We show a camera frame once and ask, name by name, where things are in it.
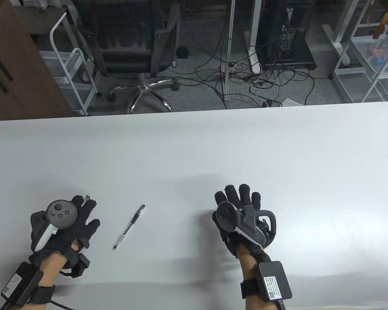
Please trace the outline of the person's left hand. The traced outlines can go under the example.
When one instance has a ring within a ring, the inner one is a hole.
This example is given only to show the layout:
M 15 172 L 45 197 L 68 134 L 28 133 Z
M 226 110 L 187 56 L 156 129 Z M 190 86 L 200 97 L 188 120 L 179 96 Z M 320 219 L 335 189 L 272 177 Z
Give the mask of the person's left hand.
M 69 269 L 79 262 L 79 252 L 83 247 L 89 247 L 89 240 L 100 226 L 99 219 L 94 219 L 88 224 L 86 220 L 90 213 L 96 207 L 96 202 L 92 199 L 84 201 L 80 195 L 74 196 L 71 202 L 76 207 L 78 214 L 76 221 L 66 229 L 58 229 L 57 233 L 52 235 L 44 248 L 40 251 L 34 251 L 39 240 L 40 233 L 44 230 L 45 211 L 35 212 L 30 216 L 31 232 L 31 250 L 33 254 L 29 261 L 36 267 L 40 267 L 42 262 L 50 257 L 51 254 L 59 252 L 67 259 L 67 263 L 62 267 Z

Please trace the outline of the person's right hand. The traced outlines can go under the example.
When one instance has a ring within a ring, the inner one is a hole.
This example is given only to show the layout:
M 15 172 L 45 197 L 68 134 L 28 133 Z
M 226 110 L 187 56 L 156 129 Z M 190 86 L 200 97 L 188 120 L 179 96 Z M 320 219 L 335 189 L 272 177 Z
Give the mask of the person's right hand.
M 275 239 L 277 221 L 273 212 L 261 209 L 260 193 L 250 192 L 247 184 L 238 190 L 227 185 L 214 198 L 212 220 L 229 252 L 239 258 L 237 251 L 244 246 L 258 263 L 271 261 L 264 250 Z

